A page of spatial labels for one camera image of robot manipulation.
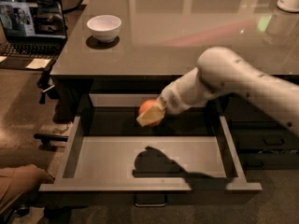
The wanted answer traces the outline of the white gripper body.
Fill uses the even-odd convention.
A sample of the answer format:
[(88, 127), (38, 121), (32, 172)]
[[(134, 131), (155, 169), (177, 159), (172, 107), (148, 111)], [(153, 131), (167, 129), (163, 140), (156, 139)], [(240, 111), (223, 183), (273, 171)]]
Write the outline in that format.
[(195, 105), (205, 106), (209, 90), (201, 82), (200, 71), (194, 68), (184, 76), (167, 85), (160, 94), (165, 112), (178, 115)]

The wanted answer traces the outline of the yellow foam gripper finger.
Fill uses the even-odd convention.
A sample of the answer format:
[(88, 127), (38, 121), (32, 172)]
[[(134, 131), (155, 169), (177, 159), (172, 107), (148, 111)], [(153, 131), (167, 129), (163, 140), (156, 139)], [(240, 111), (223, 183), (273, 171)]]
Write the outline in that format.
[(139, 116), (136, 121), (140, 126), (157, 125), (164, 118), (164, 110), (157, 105), (142, 106), (139, 108)]

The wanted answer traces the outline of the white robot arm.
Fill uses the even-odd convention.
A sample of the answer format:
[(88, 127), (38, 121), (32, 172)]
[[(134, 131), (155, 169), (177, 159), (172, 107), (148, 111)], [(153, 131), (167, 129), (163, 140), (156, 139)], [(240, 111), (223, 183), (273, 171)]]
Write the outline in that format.
[(167, 85), (136, 121), (142, 127), (158, 124), (167, 114), (178, 115), (228, 93), (241, 96), (299, 135), (299, 86), (254, 68), (224, 47), (204, 51), (196, 67)]

